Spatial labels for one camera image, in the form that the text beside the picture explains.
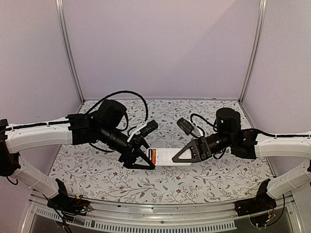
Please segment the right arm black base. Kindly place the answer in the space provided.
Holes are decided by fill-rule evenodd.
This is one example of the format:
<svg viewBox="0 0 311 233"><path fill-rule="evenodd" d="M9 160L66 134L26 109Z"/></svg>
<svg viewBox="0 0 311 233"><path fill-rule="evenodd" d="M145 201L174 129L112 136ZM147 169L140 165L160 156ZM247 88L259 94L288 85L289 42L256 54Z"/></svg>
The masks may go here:
<svg viewBox="0 0 311 233"><path fill-rule="evenodd" d="M266 212L261 216L250 218L250 222L254 227L267 227L276 208L276 201L267 194L267 186L270 179L263 181L258 189L255 189L253 198L239 200L234 202L235 211L238 216L246 216L259 212Z"/></svg>

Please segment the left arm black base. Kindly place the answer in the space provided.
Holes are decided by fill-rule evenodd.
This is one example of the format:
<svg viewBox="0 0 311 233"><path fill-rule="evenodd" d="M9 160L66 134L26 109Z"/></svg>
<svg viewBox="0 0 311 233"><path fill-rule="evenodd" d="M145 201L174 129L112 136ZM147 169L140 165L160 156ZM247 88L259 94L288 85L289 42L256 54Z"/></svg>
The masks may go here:
<svg viewBox="0 0 311 233"><path fill-rule="evenodd" d="M64 183L56 179L58 184L58 193L53 198L48 198L47 206L59 210L68 215L85 216L92 210L92 206L88 200L83 198L83 195L70 197L67 193Z"/></svg>

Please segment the dark purple battery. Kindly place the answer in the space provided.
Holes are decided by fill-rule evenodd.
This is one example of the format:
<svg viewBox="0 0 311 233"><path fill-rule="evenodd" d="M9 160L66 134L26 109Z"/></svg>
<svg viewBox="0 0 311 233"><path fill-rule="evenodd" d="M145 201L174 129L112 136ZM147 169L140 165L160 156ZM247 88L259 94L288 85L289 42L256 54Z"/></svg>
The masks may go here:
<svg viewBox="0 0 311 233"><path fill-rule="evenodd" d="M149 160L152 162L152 149L148 149L148 157L149 157Z"/></svg>

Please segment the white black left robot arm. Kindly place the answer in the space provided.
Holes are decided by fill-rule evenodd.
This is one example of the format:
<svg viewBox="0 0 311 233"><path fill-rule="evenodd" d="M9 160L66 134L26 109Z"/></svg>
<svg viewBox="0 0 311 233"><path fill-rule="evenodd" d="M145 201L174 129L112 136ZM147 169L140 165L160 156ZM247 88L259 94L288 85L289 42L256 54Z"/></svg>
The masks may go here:
<svg viewBox="0 0 311 233"><path fill-rule="evenodd" d="M154 120L144 121L126 136L118 125L123 118L128 118L127 109L111 99L112 96L102 98L84 114L72 114L50 122L16 125L2 119L0 175L23 182L53 200L62 211L67 211L72 207L72 200L64 183L29 164L20 156L20 151L51 145L89 144L93 147L96 142L102 142L109 147L107 152L120 154L119 162L125 168L153 170L154 163L141 147L149 148L144 138L157 129L158 124Z"/></svg>

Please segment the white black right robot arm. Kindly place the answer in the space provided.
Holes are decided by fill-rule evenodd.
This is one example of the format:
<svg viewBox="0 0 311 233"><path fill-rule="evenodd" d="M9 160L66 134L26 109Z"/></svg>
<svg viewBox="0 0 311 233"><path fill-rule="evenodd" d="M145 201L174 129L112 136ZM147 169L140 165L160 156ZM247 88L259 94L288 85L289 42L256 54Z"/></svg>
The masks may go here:
<svg viewBox="0 0 311 233"><path fill-rule="evenodd" d="M243 159L263 157L298 157L305 161L275 178L268 179L257 188L257 197L251 207L261 212L286 192L311 181L311 133L272 134L259 129L241 129L241 115L231 108L216 111L216 132L190 141L173 158L175 163L198 163L230 148L231 154Z"/></svg>

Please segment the orange battery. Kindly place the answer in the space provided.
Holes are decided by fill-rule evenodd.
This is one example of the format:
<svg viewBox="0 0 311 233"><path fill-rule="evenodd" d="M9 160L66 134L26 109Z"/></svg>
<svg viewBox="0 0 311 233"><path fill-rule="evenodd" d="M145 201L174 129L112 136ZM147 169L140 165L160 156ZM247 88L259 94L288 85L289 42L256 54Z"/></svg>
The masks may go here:
<svg viewBox="0 0 311 233"><path fill-rule="evenodd" d="M152 150L152 163L156 164L156 150Z"/></svg>

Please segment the white remote control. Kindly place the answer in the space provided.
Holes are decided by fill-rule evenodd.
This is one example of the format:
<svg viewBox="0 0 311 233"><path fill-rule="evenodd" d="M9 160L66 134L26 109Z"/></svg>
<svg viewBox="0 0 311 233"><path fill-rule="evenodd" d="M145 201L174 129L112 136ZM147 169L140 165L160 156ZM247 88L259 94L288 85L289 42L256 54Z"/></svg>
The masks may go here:
<svg viewBox="0 0 311 233"><path fill-rule="evenodd" d="M155 166L190 166L191 163L176 163L172 158L181 150L181 148L150 148L156 150Z"/></svg>

